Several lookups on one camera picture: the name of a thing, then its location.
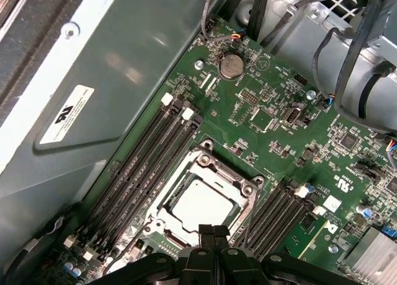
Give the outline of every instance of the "sticker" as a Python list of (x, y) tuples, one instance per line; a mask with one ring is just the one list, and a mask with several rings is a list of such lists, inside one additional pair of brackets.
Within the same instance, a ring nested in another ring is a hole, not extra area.
[(327, 221), (327, 223), (324, 226), (325, 229), (328, 229), (328, 231), (331, 234), (335, 234), (335, 232), (337, 231), (337, 225), (332, 224), (330, 221)]
[(72, 124), (93, 92), (93, 88), (89, 88), (84, 85), (77, 85), (65, 104), (62, 106), (59, 113), (56, 115), (50, 127), (48, 127), (48, 130), (44, 134), (40, 144), (50, 144), (61, 141), (69, 131), (70, 127), (72, 127)]
[(339, 201), (332, 195), (329, 195), (327, 200), (323, 203), (323, 206), (325, 206), (327, 209), (334, 213), (341, 206), (341, 204), (342, 201)]

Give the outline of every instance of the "colored wires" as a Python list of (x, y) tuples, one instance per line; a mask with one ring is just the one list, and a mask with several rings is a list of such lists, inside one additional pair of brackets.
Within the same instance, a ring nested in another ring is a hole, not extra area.
[(242, 35), (239, 33), (226, 34), (226, 35), (216, 36), (216, 37), (212, 37), (208, 34), (207, 29), (205, 27), (207, 24), (208, 12), (210, 10), (210, 4), (211, 4), (211, 0), (205, 1), (204, 8), (203, 8), (203, 14), (201, 16), (201, 31), (203, 33), (204, 38), (208, 42), (222, 42), (223, 40), (240, 39), (242, 37)]
[(396, 165), (396, 162), (395, 162), (394, 157), (393, 157), (393, 151), (395, 149), (397, 149), (397, 144), (396, 144), (396, 142), (394, 140), (391, 140), (389, 142), (389, 145), (386, 147), (387, 158), (389, 159), (389, 162), (390, 162), (391, 166), (394, 169), (397, 169), (397, 165)]

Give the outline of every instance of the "integrated circuit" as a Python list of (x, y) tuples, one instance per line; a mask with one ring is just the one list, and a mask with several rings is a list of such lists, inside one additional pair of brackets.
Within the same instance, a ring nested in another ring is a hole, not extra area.
[(353, 149), (355, 144), (357, 144), (357, 138), (350, 133), (346, 133), (339, 144), (348, 151), (350, 151), (351, 149)]
[(393, 177), (389, 184), (387, 184), (386, 189), (392, 192), (392, 194), (397, 195), (397, 178)]

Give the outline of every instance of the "capacitor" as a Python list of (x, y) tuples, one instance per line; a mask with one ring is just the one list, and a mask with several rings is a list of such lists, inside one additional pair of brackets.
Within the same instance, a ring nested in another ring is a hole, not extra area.
[(83, 271), (86, 270), (86, 266), (84, 263), (79, 263), (78, 265), (76, 265), (73, 270), (72, 270), (72, 276), (74, 276), (75, 278), (80, 277), (81, 274), (83, 273)]
[(75, 265), (77, 265), (77, 259), (69, 258), (68, 261), (64, 263), (63, 268), (66, 271), (71, 271)]
[(370, 219), (373, 214), (371, 208), (363, 204), (357, 206), (355, 210), (366, 219)]
[(243, 74), (244, 61), (236, 54), (226, 54), (219, 60), (218, 70), (222, 78), (233, 81)]

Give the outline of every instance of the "black ram slot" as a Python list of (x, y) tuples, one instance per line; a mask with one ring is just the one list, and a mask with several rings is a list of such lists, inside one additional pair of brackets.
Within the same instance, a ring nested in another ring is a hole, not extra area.
[[(258, 260), (274, 252), (292, 228), (310, 211), (309, 205), (284, 185), (278, 186), (255, 212), (245, 248), (250, 249)], [(243, 231), (234, 245), (240, 247), (245, 235), (246, 232)]]
[(125, 201), (128, 201), (128, 197), (132, 192), (132, 188), (134, 187), (135, 180), (142, 176), (145, 172), (150, 171), (152, 167), (152, 161), (156, 156), (158, 156), (158, 149), (166, 146), (164, 144), (164, 134), (169, 131), (169, 124), (172, 124), (172, 129), (175, 129), (175, 119), (177, 115), (172, 116), (167, 121), (167, 125), (164, 125), (164, 128), (159, 131), (156, 135), (153, 144), (149, 147), (145, 156), (143, 156), (134, 166), (134, 170), (132, 171), (131, 175), (127, 179), (127, 181), (123, 182), (123, 186), (120, 187), (120, 190), (112, 198), (111, 202), (109, 203), (109, 208), (106, 209), (106, 214), (101, 216), (100, 219), (100, 226), (105, 227), (107, 224), (111, 224), (114, 222), (115, 218), (117, 219), (119, 214), (118, 209), (123, 206)]
[(145, 190), (145, 182), (147, 182), (148, 179), (152, 179), (156, 175), (156, 169), (158, 168), (158, 165), (163, 160), (163, 157), (166, 151), (168, 151), (169, 146), (177, 139), (177, 136), (181, 131), (182, 123), (179, 120), (178, 123), (173, 125), (171, 133), (168, 133), (166, 138), (163, 138), (163, 141), (157, 142), (157, 146), (153, 146), (155, 149), (146, 157), (146, 160), (143, 164), (143, 170), (138, 171), (136, 175), (131, 178), (131, 182), (128, 186), (128, 193), (123, 195), (121, 205), (118, 206), (118, 208), (106, 218), (111, 218), (111, 220), (105, 221), (104, 224), (101, 225), (102, 230), (99, 230), (99, 237), (107, 238), (108, 233), (120, 222), (120, 219), (125, 214), (128, 207), (133, 203), (134, 199), (139, 197)]
[(176, 147), (169, 146), (169, 152), (172, 153), (171, 156), (167, 157), (167, 154), (165, 154), (163, 156), (163, 161), (165, 162), (165, 164), (159, 164), (158, 168), (156, 169), (157, 174), (154, 176), (154, 179), (149, 179), (147, 182), (145, 182), (146, 183), (144, 188), (145, 192), (141, 194), (138, 197), (138, 199), (134, 201), (133, 204), (128, 209), (127, 211), (128, 216), (119, 225), (119, 227), (114, 233), (113, 238), (109, 240), (109, 248), (112, 248), (112, 245), (114, 245), (117, 239), (124, 233), (125, 229), (128, 227), (128, 225), (136, 217), (140, 209), (146, 203), (149, 195), (153, 194), (153, 191), (158, 187), (158, 185), (164, 183), (165, 176), (168, 173), (171, 165), (174, 163), (181, 150), (183, 150), (183, 148), (186, 147), (187, 143), (189, 142), (193, 134), (196, 132), (201, 122), (202, 122), (202, 118), (199, 117), (199, 121), (194, 121), (192, 124), (189, 125), (188, 129), (184, 130), (184, 133), (181, 137), (182, 140), (175, 142), (177, 143)]

